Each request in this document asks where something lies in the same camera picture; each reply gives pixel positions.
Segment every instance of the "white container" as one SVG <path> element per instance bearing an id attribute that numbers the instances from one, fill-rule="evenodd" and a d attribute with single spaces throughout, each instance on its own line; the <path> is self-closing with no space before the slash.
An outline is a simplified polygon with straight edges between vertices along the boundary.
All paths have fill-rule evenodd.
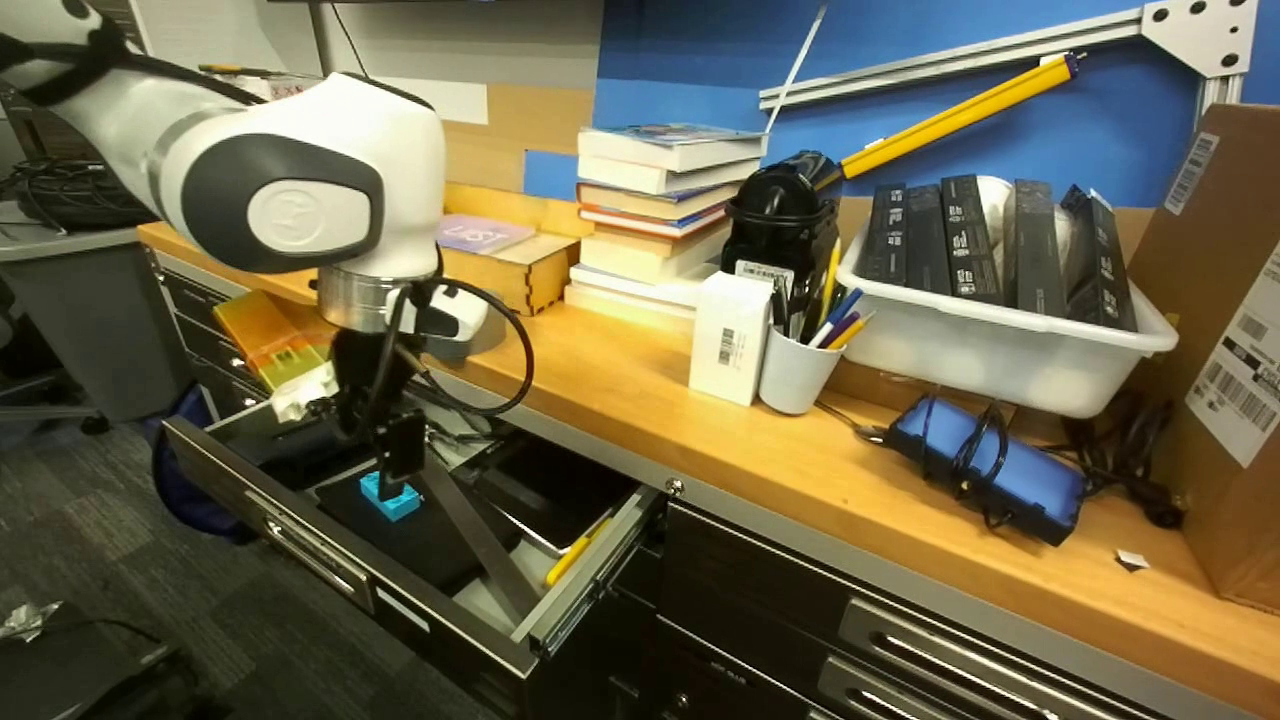
<path id="1" fill-rule="evenodd" d="M 841 283 L 859 288 L 869 329 L 848 360 L 964 388 L 977 395 L 1089 420 L 1108 409 L 1134 360 L 1170 350 L 1175 330 L 1132 288 L 1134 330 L 875 283 L 851 271 L 859 240 L 843 252 Z"/>

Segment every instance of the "cardboard box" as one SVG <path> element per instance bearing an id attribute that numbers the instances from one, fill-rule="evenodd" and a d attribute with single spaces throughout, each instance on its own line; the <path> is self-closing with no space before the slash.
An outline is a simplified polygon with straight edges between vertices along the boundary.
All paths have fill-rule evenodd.
<path id="1" fill-rule="evenodd" d="M 1146 367 L 1179 400 L 1155 481 L 1212 589 L 1280 613 L 1280 108 L 1198 120 L 1132 275 L 1179 329 Z"/>

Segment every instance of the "blue tool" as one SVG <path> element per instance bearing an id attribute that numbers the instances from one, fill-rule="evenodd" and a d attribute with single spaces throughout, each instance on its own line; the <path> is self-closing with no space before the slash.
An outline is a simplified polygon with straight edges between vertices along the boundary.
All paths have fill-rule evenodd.
<path id="1" fill-rule="evenodd" d="M 417 488 L 407 488 L 407 482 L 398 482 L 394 497 L 384 497 L 384 472 L 364 472 L 364 475 L 359 475 L 359 497 L 364 497 L 375 511 L 384 511 L 384 519 L 391 519 L 391 525 L 398 525 L 405 515 L 410 515 L 410 511 L 423 505 L 423 497 L 419 497 Z"/>

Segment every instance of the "stack of books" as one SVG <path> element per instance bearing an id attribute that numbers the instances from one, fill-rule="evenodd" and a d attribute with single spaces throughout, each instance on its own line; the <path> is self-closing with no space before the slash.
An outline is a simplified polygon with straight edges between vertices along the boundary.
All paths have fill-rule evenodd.
<path id="1" fill-rule="evenodd" d="M 592 231 L 565 298 L 611 314 L 693 314 L 695 283 L 714 271 L 731 231 L 729 201 L 757 168 L 760 130 L 583 129 L 574 201 Z"/>

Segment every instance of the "floor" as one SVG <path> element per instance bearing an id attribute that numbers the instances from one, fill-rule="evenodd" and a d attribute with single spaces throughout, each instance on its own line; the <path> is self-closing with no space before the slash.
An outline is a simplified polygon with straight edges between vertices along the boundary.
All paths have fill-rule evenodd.
<path id="1" fill-rule="evenodd" d="M 230 716 L 489 720 L 470 694 L 273 542 L 174 525 L 131 429 L 0 429 L 0 617 L 71 601 L 174 639 Z"/>

